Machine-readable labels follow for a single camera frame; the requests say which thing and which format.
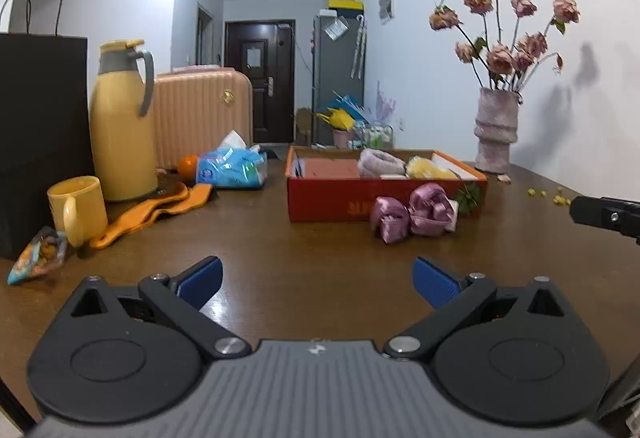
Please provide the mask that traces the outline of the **lavender fluffy headband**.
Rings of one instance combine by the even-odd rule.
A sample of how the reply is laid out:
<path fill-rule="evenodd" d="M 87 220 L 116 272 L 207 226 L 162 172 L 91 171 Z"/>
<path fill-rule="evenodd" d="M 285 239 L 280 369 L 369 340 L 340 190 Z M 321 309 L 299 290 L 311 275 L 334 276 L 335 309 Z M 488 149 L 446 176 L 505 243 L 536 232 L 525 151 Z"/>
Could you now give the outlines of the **lavender fluffy headband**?
<path fill-rule="evenodd" d="M 405 162 L 393 154 L 365 148 L 357 163 L 361 178 L 381 178 L 383 175 L 405 175 Z"/>

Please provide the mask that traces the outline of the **pink sponge block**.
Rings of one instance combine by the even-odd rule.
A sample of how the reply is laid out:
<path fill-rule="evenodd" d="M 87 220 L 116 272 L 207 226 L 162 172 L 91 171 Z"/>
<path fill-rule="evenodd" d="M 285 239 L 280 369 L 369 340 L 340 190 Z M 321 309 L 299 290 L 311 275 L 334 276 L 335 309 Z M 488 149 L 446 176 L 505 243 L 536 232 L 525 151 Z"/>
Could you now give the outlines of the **pink sponge block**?
<path fill-rule="evenodd" d="M 360 172 L 356 160 L 346 160 L 346 158 L 305 158 L 303 176 L 307 179 L 359 179 Z"/>

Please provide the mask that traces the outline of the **white yellow plush toy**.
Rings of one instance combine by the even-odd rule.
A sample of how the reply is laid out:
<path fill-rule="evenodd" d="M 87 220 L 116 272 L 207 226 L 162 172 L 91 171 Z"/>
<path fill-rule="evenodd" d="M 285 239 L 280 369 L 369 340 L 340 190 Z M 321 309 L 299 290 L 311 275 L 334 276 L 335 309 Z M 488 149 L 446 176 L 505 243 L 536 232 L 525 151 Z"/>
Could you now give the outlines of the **white yellow plush toy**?
<path fill-rule="evenodd" d="M 459 178 L 451 169 L 438 167 L 429 158 L 422 158 L 422 156 L 417 155 L 408 161 L 406 165 L 406 176 L 410 179 L 423 180 L 456 180 Z"/>

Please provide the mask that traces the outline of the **purple satin scrunchie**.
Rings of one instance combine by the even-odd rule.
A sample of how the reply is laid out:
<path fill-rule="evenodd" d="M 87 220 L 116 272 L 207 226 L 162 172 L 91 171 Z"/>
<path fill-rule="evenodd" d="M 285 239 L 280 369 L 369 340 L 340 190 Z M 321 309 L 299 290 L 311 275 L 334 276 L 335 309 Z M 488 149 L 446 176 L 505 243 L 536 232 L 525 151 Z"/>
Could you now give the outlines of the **purple satin scrunchie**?
<path fill-rule="evenodd" d="M 373 234 L 385 244 L 395 244 L 408 236 L 410 216 L 407 207 L 389 196 L 375 199 L 370 215 Z"/>
<path fill-rule="evenodd" d="M 413 190 L 409 198 L 410 229 L 416 236 L 437 238 L 456 230 L 457 205 L 447 198 L 438 184 L 424 184 Z"/>

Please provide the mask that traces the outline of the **orange fruit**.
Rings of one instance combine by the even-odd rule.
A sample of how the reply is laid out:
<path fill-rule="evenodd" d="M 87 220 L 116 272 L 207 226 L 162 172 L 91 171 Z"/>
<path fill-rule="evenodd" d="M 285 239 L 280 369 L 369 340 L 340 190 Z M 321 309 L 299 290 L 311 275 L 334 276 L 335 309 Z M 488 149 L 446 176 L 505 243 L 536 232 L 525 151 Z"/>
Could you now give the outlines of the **orange fruit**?
<path fill-rule="evenodd" d="M 186 155 L 180 158 L 177 165 L 177 172 L 185 182 L 195 182 L 198 173 L 198 156 Z"/>

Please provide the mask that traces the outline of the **yellow mug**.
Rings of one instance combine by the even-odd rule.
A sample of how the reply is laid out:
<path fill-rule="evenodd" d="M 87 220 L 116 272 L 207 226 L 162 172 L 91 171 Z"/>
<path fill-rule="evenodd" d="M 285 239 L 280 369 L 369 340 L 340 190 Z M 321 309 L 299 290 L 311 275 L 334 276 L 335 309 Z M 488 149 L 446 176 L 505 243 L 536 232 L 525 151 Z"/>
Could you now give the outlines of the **yellow mug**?
<path fill-rule="evenodd" d="M 82 247 L 107 227 L 107 214 L 98 177 L 66 179 L 47 190 L 55 229 L 72 247 Z"/>

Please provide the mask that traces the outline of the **colourful snack packet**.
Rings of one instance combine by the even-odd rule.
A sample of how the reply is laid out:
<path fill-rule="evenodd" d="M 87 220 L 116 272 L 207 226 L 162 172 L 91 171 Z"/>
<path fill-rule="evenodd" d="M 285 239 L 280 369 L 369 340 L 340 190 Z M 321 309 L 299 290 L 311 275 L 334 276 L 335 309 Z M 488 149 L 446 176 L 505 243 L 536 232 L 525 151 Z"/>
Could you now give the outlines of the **colourful snack packet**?
<path fill-rule="evenodd" d="M 42 228 L 14 262 L 6 284 L 17 285 L 46 276 L 66 261 L 66 233 L 50 227 Z"/>

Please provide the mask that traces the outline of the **blue tissue pack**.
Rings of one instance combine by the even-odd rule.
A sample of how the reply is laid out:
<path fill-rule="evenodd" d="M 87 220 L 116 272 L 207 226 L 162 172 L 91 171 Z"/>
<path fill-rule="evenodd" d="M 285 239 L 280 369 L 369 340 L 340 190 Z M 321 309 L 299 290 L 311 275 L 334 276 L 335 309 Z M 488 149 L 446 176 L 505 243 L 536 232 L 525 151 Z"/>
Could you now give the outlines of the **blue tissue pack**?
<path fill-rule="evenodd" d="M 232 130 L 217 149 L 198 158 L 195 182 L 217 189 L 261 189 L 268 178 L 268 158 L 260 145 L 248 146 Z"/>

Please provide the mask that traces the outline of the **yellow thermos jug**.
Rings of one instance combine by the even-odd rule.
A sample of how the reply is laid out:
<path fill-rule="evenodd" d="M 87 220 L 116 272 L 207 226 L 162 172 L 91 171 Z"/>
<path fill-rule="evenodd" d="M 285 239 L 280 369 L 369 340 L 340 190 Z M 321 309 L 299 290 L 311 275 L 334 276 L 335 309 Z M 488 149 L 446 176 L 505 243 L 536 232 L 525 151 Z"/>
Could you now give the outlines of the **yellow thermos jug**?
<path fill-rule="evenodd" d="M 96 176 L 108 202 L 143 198 L 157 188 L 152 98 L 154 59 L 142 39 L 100 47 L 90 98 L 90 136 Z"/>

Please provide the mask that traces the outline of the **orange cardboard box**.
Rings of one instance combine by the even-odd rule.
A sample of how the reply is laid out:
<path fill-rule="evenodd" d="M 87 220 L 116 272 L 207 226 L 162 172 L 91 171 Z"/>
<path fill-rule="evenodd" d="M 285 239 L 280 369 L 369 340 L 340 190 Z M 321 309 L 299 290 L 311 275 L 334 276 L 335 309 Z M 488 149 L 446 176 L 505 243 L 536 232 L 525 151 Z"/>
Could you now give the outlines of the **orange cardboard box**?
<path fill-rule="evenodd" d="M 441 186 L 447 198 L 459 205 L 462 216 L 480 216 L 488 179 L 478 170 L 437 150 L 400 150 L 391 154 L 403 161 L 414 156 L 429 158 L 438 167 L 448 168 L 459 178 L 423 180 L 410 178 L 359 178 L 344 180 L 307 179 L 303 176 L 305 158 L 346 158 L 359 160 L 357 150 L 321 150 L 308 146 L 290 146 L 285 164 L 288 190 L 288 216 L 293 222 L 367 221 L 379 196 L 409 202 L 411 192 L 428 182 Z"/>

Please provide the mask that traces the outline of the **pink ribbed suitcase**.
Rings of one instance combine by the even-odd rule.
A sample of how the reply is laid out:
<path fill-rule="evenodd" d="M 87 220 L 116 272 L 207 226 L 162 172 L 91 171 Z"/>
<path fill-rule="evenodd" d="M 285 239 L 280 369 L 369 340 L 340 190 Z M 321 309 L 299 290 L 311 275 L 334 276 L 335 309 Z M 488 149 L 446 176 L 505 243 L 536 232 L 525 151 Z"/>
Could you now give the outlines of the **pink ribbed suitcase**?
<path fill-rule="evenodd" d="M 155 77 L 156 166 L 175 169 L 188 155 L 213 151 L 229 132 L 253 141 L 253 86 L 233 68 L 187 66 Z"/>

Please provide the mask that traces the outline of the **dried pink flowers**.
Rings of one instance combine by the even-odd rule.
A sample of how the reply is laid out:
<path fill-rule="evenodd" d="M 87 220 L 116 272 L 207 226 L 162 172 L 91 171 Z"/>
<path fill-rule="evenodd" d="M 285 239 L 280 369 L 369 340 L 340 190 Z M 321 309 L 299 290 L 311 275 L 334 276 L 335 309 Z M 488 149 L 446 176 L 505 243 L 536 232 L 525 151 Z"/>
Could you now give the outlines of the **dried pink flowers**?
<path fill-rule="evenodd" d="M 538 13 L 532 0 L 462 0 L 462 5 L 482 21 L 477 35 L 471 34 L 469 25 L 444 0 L 435 5 L 428 25 L 435 32 L 458 32 L 462 41 L 454 46 L 457 59 L 472 68 L 481 85 L 513 94 L 518 100 L 544 62 L 552 61 L 555 73 L 563 71 L 562 56 L 549 48 L 549 34 L 565 34 L 582 18 L 576 0 L 552 0 L 544 27 L 529 32 L 523 23 Z"/>

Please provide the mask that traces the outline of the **black paper bag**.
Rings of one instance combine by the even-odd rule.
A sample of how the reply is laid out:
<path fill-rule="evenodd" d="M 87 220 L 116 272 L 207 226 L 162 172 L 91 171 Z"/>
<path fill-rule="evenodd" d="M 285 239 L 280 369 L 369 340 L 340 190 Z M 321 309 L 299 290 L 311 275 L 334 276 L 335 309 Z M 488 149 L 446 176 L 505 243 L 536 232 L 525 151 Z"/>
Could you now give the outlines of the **black paper bag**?
<path fill-rule="evenodd" d="M 52 226 L 47 190 L 94 173 L 88 39 L 1 35 L 1 256 L 15 259 Z"/>

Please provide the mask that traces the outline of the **dark brown entrance door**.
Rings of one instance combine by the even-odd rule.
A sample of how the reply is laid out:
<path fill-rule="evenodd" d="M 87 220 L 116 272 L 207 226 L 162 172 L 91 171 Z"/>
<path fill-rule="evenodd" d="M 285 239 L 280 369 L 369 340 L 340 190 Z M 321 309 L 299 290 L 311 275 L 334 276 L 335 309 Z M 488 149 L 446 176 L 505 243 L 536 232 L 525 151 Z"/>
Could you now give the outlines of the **dark brown entrance door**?
<path fill-rule="evenodd" d="M 243 73 L 253 87 L 254 143 L 294 139 L 294 20 L 224 24 L 224 65 Z"/>

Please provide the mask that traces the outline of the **grey refrigerator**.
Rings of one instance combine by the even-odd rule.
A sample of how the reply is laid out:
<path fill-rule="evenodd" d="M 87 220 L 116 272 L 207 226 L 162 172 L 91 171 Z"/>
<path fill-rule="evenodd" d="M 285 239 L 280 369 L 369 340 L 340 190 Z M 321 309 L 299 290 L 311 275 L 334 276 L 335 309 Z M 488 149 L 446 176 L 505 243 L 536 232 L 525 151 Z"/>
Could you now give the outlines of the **grey refrigerator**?
<path fill-rule="evenodd" d="M 363 105 L 367 23 L 362 10 L 337 9 L 316 16 L 312 41 L 311 142 L 333 143 L 329 124 L 317 113 L 338 108 L 338 98 Z"/>

